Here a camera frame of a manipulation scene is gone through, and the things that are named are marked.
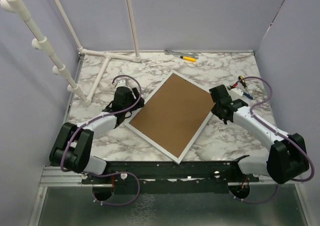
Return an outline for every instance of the wrench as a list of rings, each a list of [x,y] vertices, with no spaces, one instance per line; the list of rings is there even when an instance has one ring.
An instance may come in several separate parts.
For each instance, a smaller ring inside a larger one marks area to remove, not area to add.
[[[197,53],[183,53],[183,52],[176,52],[176,51],[172,51],[170,49],[166,49],[165,50],[165,55],[180,55],[180,56],[186,56],[186,57],[191,57],[191,58],[194,58],[194,59],[198,59],[199,57]]]

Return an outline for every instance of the brown corkboard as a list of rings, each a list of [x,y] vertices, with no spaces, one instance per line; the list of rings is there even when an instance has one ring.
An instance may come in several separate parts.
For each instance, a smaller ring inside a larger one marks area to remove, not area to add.
[[[208,91],[173,72],[129,124],[179,158],[208,122],[213,106]]]

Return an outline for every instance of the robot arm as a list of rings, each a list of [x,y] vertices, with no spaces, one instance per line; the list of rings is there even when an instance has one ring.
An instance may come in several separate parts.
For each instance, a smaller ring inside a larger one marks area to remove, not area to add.
[[[270,176],[277,183],[284,184],[309,169],[308,160],[289,141],[275,134],[252,117],[247,103],[241,99],[232,101],[224,85],[211,88],[209,92],[215,102],[211,110],[214,115],[223,120],[225,124],[227,121],[231,121],[243,127],[269,151],[269,155],[266,157],[247,156],[241,159],[238,165],[243,174]],[[257,117],[276,132],[288,136],[306,152],[302,136],[297,133],[289,135],[260,116]]]
[[[100,119],[90,124],[88,124],[88,120],[77,125],[70,122],[62,125],[49,156],[50,162],[54,165],[60,165],[72,135],[78,128],[88,124],[82,127],[74,138],[73,142],[76,141],[76,145],[68,149],[64,159],[64,167],[79,174],[87,172],[101,175],[106,168],[107,162],[90,155],[93,139],[118,127],[126,119],[127,113],[131,114],[132,111],[142,108],[145,105],[145,101],[140,98],[139,102],[130,110],[105,116],[107,113],[119,112],[129,108],[137,101],[139,96],[140,94],[136,88],[131,90],[127,86],[126,79],[120,80],[116,85],[113,101],[99,114],[102,116]]]

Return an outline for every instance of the cork board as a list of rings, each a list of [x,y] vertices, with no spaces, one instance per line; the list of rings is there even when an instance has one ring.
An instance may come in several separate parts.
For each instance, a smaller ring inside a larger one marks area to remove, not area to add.
[[[213,106],[208,90],[172,71],[125,125],[179,164]]]

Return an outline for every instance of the white frame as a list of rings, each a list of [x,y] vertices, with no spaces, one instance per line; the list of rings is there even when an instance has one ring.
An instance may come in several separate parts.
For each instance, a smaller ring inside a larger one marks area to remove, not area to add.
[[[197,84],[196,82],[192,81],[190,78],[187,78],[185,76],[183,76],[182,74],[172,70],[164,79],[161,83],[159,83],[159,85],[152,91],[152,93],[148,96],[148,98],[145,100],[145,103],[147,103],[152,96],[161,88],[161,86],[169,79],[169,77],[175,74],[181,78],[183,78],[184,80],[187,80],[188,82],[192,83],[193,85],[199,87],[200,89],[204,90],[204,91],[208,91],[209,88],[205,88],[199,84]],[[194,142],[196,141],[197,137],[199,136],[199,134],[201,133],[201,131],[204,129],[204,127],[206,126],[206,124],[208,123],[209,119],[211,118],[211,116],[213,115],[211,112],[209,112],[208,116],[204,119],[204,121],[202,122],[202,124],[200,125],[200,127],[198,128],[198,130],[195,132],[195,134],[193,135],[193,137],[191,138],[191,140],[189,141],[189,143],[186,145],[186,147],[184,148],[184,150],[182,151],[182,153],[180,154],[179,157],[174,156],[172,153],[170,153],[169,151],[167,151],[166,149],[164,149],[161,145],[157,144],[155,141],[153,141],[151,138],[147,137],[146,135],[144,135],[141,131],[139,131],[138,129],[136,129],[135,127],[133,127],[132,125],[130,125],[130,121],[136,116],[136,114],[141,110],[141,108],[139,110],[136,110],[133,114],[132,117],[130,117],[129,120],[127,120],[124,125],[127,126],[130,130],[132,130],[133,132],[135,132],[138,136],[140,136],[141,138],[143,138],[144,140],[146,140],[148,143],[150,143],[152,146],[156,147],[158,150],[160,150],[162,153],[164,153],[165,155],[167,155],[170,159],[172,159],[174,162],[176,162],[177,164],[180,164],[182,159],[186,156],[188,150],[191,148],[191,146],[194,144]]]
[[[108,64],[111,59],[128,60],[128,61],[132,61],[132,62],[136,62],[136,63],[141,62],[139,45],[138,45],[138,38],[137,38],[137,32],[136,32],[136,25],[135,25],[134,14],[133,14],[133,9],[132,9],[132,2],[131,2],[131,0],[125,0],[127,8],[128,8],[131,32],[132,32],[133,43],[134,43],[133,46],[134,46],[135,56],[128,56],[128,55],[118,54],[115,52],[94,51],[94,50],[88,50],[88,49],[84,48],[81,45],[79,38],[77,37],[76,32],[75,32],[74,28],[72,27],[70,20],[67,16],[62,4],[60,3],[59,0],[53,0],[53,1],[56,5],[57,9],[61,13],[62,18],[63,18],[66,26],[68,27],[68,29],[69,29],[69,31],[75,41],[78,52],[80,54],[85,54],[85,55],[94,55],[94,56],[104,57],[104,61],[101,65],[100,71],[97,74],[95,81],[94,81],[93,85],[91,86],[91,89],[89,90],[89,92],[86,96],[83,94],[83,96],[86,98],[86,101],[84,101],[85,103],[83,105],[85,105],[87,107],[90,105],[92,98],[97,90],[97,87],[101,81],[101,78],[102,78],[103,74],[105,73],[106,68],[108,67]],[[68,90],[72,93],[76,93],[76,91],[74,91],[72,87],[68,87]]]

